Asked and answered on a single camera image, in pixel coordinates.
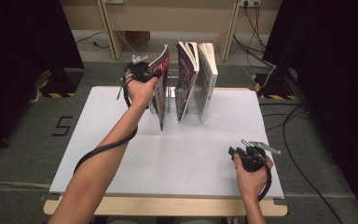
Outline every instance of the hand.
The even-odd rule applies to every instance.
[[[153,89],[157,82],[158,78],[156,77],[151,78],[146,83],[127,78],[126,83],[128,83],[128,93],[131,98],[131,104],[147,106],[147,102],[153,97]]]
[[[234,155],[237,168],[237,185],[243,199],[257,200],[258,195],[267,183],[266,168],[262,167],[256,172],[250,173],[243,169],[241,158]],[[272,167],[273,163],[269,156],[266,156],[267,165]]]

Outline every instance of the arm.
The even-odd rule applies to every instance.
[[[266,160],[267,165],[272,167],[272,161],[268,156]],[[249,173],[243,169],[240,156],[235,154],[234,161],[237,168],[238,189],[242,196],[249,224],[266,223],[258,202],[258,195],[267,183],[266,169],[263,167],[254,173]]]
[[[147,102],[153,96],[153,88],[157,81],[158,79],[153,77],[146,83],[136,80],[129,83],[131,106],[98,147],[116,142],[133,132],[145,112]],[[62,201],[49,223],[90,223],[115,177],[127,145],[128,142],[84,161],[69,182]]]

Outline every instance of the book cover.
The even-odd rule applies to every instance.
[[[213,43],[198,44],[200,70],[197,75],[195,99],[200,123],[204,123],[208,106],[212,100],[218,71],[214,59]]]
[[[155,61],[149,64],[149,72],[159,74],[158,83],[154,89],[154,96],[152,105],[156,109],[159,120],[159,127],[164,128],[164,113],[165,113],[165,91],[168,79],[168,68],[170,65],[170,51],[168,45],[164,46],[164,50]]]
[[[199,54],[194,42],[179,42],[176,47],[179,66],[179,79],[174,90],[176,113],[178,120],[183,120],[199,72]]]

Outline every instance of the right arm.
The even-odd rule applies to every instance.
[[[240,190],[243,205],[249,224],[264,224],[266,220],[261,212],[258,195],[267,183],[266,169],[262,167],[256,172],[250,173],[243,169],[239,155],[234,155],[237,169],[237,185]],[[267,165],[272,167],[271,159],[266,156]]]

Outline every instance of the white paper sheet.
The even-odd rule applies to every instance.
[[[92,88],[50,192],[65,191],[80,158],[101,142],[126,111],[124,100],[116,100],[118,89]],[[145,111],[106,194],[240,196],[229,147],[245,149],[241,139],[269,143],[255,92],[214,90],[204,124],[197,114],[178,121],[171,111],[165,114],[163,132],[157,114]],[[275,166],[271,172],[267,196],[283,198]]]

